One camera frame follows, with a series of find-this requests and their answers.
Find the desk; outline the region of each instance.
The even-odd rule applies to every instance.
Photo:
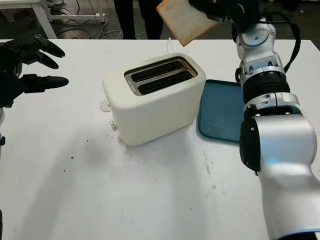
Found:
[[[24,94],[1,133],[0,209],[4,240],[267,240],[259,179],[239,146],[206,141],[196,123],[129,147],[99,110],[102,79],[123,64],[163,55],[165,40],[53,41],[60,68],[25,66],[24,74],[67,77],[69,85]],[[277,40],[285,65],[293,40]],[[174,52],[190,55],[208,79],[235,81],[232,40],[195,40]],[[303,40],[287,80],[320,132],[320,53]],[[320,178],[317,154],[312,165]]]

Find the black pants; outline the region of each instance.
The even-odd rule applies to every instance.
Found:
[[[156,7],[161,0],[138,0],[148,39],[160,39],[163,20]],[[114,0],[115,11],[123,32],[123,39],[136,39],[133,0]]]

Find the wire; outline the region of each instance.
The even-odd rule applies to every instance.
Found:
[[[69,19],[68,21],[74,21],[74,22],[77,22],[76,20],[74,19]],[[80,26],[82,24],[86,24],[87,22],[89,22],[90,20],[85,20],[83,22],[78,22],[78,23],[75,23],[75,24],[72,24],[72,23],[64,23],[64,25],[69,25],[69,26]]]
[[[104,19],[104,24],[101,25],[100,33],[99,33],[99,35],[96,37],[96,39],[99,39],[99,38],[101,37],[101,34],[103,33],[104,28],[105,28],[105,26],[106,26],[107,24],[108,24],[108,19],[105,18],[105,19]]]
[[[146,31],[141,32],[141,33],[138,33],[138,34],[136,34],[136,36],[140,36],[140,35],[143,35],[143,34],[145,34],[145,33],[146,33]]]
[[[284,15],[281,12],[271,12],[272,15],[278,15],[281,16],[285,21],[254,21],[255,23],[258,24],[289,24],[291,26],[291,31],[293,33],[293,36],[295,38],[295,44],[294,48],[290,57],[289,62],[284,66],[284,72],[286,73],[288,69],[290,68],[291,64],[293,61],[296,59],[300,46],[301,46],[301,34],[300,34],[300,29],[297,24],[293,23],[286,15]]]
[[[119,35],[118,35],[118,37],[116,39],[119,39],[121,34],[122,34],[122,30],[120,31],[120,33],[119,33]]]
[[[71,15],[73,14],[69,9],[67,9],[67,8],[65,8],[65,7],[51,6],[51,7],[49,7],[49,8],[50,8],[50,10],[53,10],[53,12],[54,12],[56,9],[63,9],[63,10],[68,11]]]
[[[98,23],[98,20],[97,20],[97,17],[96,17],[96,12],[95,12],[94,8],[92,7],[91,1],[90,1],[90,0],[88,0],[88,2],[89,2],[89,4],[90,4],[90,7],[91,7],[91,10],[92,10],[92,13],[93,13],[93,15],[94,15],[95,22],[96,22],[96,23]]]
[[[77,10],[76,10],[76,14],[75,14],[75,15],[79,15],[79,12],[80,12],[80,5],[79,5],[78,0],[76,0],[76,4],[77,4]]]
[[[56,36],[58,37],[59,35],[65,33],[65,32],[74,31],[74,30],[84,31],[84,32],[86,32],[86,33],[88,34],[88,38],[89,38],[89,39],[91,38],[90,32],[88,32],[88,31],[85,30],[84,28],[70,28],[70,29],[66,29],[66,30],[63,30],[63,31],[57,33]]]
[[[102,38],[103,36],[105,35],[108,35],[108,34],[111,34],[111,33],[121,33],[122,31],[121,30],[112,30],[112,31],[107,31],[105,33],[103,33],[100,38]]]

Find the black strap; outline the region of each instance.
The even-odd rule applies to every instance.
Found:
[[[292,30],[292,33],[293,33],[294,38],[295,38],[295,44],[294,44],[294,48],[293,48],[290,60],[284,67],[284,71],[285,72],[288,71],[288,69],[290,68],[292,62],[296,59],[296,57],[297,57],[297,55],[299,53],[299,50],[300,50],[300,45],[301,45],[300,29],[299,29],[298,25],[295,24],[295,23],[292,23],[291,24],[291,30]]]
[[[284,67],[284,71],[287,72],[288,69],[290,68],[291,64],[293,63],[293,61],[296,59],[296,57],[297,57],[297,55],[299,53],[299,50],[300,50],[300,45],[301,45],[300,29],[299,29],[297,24],[291,22],[291,20],[281,12],[272,12],[271,15],[279,15],[282,18],[284,18],[285,21],[270,21],[270,20],[267,20],[267,21],[256,21],[256,23],[260,23],[260,24],[289,24],[291,26],[291,30],[292,30],[292,33],[293,33],[293,36],[294,36],[294,39],[295,39],[295,44],[294,44],[294,48],[293,48],[290,60]]]

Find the white toaster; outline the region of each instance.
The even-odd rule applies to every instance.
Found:
[[[195,119],[206,81],[189,56],[172,53],[122,68],[103,80],[112,129],[127,145],[139,145]]]

